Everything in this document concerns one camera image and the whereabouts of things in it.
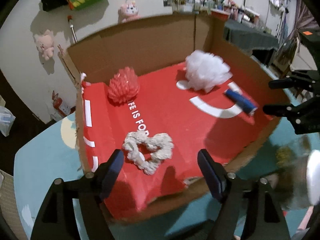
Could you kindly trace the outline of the blue cloth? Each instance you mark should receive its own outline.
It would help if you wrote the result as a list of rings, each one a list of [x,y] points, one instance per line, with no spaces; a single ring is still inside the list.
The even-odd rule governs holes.
[[[228,98],[233,100],[249,116],[253,116],[255,111],[258,109],[257,106],[249,98],[236,91],[227,89],[224,94]]]

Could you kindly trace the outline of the cream crochet scrunchie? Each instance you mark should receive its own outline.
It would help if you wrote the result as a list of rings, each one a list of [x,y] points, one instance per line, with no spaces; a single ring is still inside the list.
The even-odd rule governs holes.
[[[149,159],[145,159],[140,152],[140,146],[148,150]],[[130,132],[123,142],[127,159],[147,175],[153,175],[164,160],[172,158],[173,148],[172,138],[167,133],[159,133],[149,137],[143,131]]]

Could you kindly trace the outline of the white bath pouf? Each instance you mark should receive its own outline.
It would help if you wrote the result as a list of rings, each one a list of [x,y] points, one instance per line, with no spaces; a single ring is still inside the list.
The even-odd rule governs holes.
[[[184,69],[189,88],[205,93],[232,77],[230,66],[220,56],[201,50],[195,50],[185,58]]]

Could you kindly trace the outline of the coral red bath pouf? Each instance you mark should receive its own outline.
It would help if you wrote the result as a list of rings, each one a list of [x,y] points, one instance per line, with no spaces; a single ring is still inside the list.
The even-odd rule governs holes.
[[[138,76],[131,67],[120,69],[110,80],[108,97],[117,104],[129,102],[139,93]]]

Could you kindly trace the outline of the large glass jar dark contents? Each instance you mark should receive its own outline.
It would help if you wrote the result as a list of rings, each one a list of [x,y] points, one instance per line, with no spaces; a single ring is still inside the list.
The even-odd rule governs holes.
[[[277,183],[274,191],[285,210],[319,204],[319,156],[307,135],[281,146],[276,152]]]

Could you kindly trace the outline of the purple curtain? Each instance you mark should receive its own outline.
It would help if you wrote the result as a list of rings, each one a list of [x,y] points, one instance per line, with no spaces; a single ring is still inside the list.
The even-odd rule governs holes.
[[[291,43],[298,35],[299,29],[319,30],[319,25],[302,0],[297,0],[295,23],[287,42]]]

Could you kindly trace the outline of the red basin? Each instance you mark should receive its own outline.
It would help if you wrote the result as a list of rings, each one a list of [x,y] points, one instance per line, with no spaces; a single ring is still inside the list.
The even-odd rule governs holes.
[[[226,22],[230,17],[229,12],[226,12],[220,9],[211,9],[211,15],[214,16],[215,18],[222,20],[223,22]]]

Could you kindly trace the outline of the cardboard box red lining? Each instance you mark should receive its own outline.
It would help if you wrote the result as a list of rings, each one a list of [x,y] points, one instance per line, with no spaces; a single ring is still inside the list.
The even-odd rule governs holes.
[[[266,104],[287,103],[282,90],[268,87],[270,76],[223,38],[225,23],[209,15],[172,14],[118,24],[92,34],[66,50],[63,59],[77,89],[76,126],[84,171],[93,171],[121,148],[129,132],[167,133],[173,156],[153,175],[124,161],[105,204],[115,220],[127,223],[176,209],[208,190],[197,164],[206,149],[235,172],[257,153],[279,123],[263,113]],[[187,86],[185,58],[195,50],[220,56],[232,78],[210,93]],[[131,67],[139,93],[117,104],[108,97],[110,80]],[[257,110],[246,114],[224,92],[249,98]]]

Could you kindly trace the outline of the pink plush behind box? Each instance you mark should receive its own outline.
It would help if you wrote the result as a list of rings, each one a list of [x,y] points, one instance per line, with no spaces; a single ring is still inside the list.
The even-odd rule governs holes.
[[[118,23],[125,23],[139,19],[139,10],[135,1],[125,0],[118,10]]]

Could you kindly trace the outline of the pink plush toy on wall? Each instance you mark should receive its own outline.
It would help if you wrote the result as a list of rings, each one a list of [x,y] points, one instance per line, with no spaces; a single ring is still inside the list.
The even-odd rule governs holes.
[[[41,35],[34,35],[38,52],[48,61],[54,56],[54,35],[51,30],[46,30]]]

